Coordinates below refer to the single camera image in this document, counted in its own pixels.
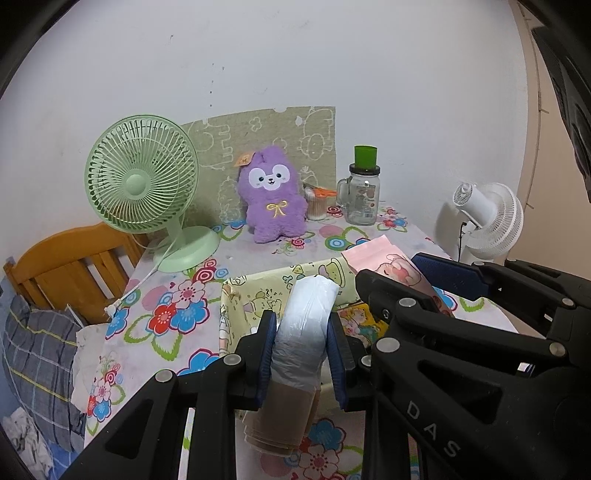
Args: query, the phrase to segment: orange tag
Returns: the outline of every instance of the orange tag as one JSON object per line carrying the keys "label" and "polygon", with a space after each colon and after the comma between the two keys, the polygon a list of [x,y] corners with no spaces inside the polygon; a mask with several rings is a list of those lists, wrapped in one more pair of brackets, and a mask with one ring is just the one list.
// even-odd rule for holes
{"label": "orange tag", "polygon": [[242,155],[240,155],[238,157],[238,160],[236,160],[236,163],[234,164],[234,166],[235,167],[244,167],[244,166],[248,165],[252,161],[252,156],[254,154],[255,154],[254,152],[243,153]]}

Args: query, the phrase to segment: fan grille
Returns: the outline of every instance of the fan grille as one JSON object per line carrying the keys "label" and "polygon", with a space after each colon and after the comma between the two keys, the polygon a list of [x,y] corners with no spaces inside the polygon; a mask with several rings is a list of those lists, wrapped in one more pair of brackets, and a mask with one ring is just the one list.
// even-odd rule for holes
{"label": "fan grille", "polygon": [[523,209],[519,199],[503,184],[489,183],[478,188],[495,202],[497,214],[486,228],[476,229],[466,236],[466,246],[476,257],[491,260],[509,251],[519,238]]}
{"label": "fan grille", "polygon": [[116,229],[149,233],[181,215],[197,187],[197,154],[175,123],[151,115],[109,127],[86,162],[86,193]]}

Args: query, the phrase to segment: green patterned board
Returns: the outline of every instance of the green patterned board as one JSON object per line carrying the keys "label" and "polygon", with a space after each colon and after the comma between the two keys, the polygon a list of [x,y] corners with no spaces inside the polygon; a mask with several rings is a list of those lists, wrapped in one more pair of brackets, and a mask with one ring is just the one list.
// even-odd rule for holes
{"label": "green patterned board", "polygon": [[300,106],[232,113],[182,125],[199,160],[197,193],[184,224],[214,226],[244,218],[236,159],[267,145],[283,148],[300,181],[336,187],[335,107]]}

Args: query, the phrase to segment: yellow bow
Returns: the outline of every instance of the yellow bow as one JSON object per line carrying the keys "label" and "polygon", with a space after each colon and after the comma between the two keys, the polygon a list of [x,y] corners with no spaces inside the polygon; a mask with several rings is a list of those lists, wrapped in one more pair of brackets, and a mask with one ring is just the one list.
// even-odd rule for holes
{"label": "yellow bow", "polygon": [[267,205],[267,210],[271,211],[271,210],[275,210],[275,215],[273,215],[273,218],[275,218],[277,216],[277,214],[281,214],[283,216],[285,216],[285,213],[283,213],[283,210],[281,210],[282,208],[287,207],[287,201],[286,200],[282,200],[279,203],[270,203]]}

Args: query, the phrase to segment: purple plush toy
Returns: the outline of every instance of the purple plush toy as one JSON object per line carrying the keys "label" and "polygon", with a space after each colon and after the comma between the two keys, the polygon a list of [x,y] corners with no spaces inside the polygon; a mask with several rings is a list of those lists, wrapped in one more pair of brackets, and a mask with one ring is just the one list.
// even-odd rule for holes
{"label": "purple plush toy", "polygon": [[306,232],[307,203],[298,194],[298,174],[281,148],[263,148],[241,167],[238,193],[248,204],[246,223],[255,229],[256,243]]}

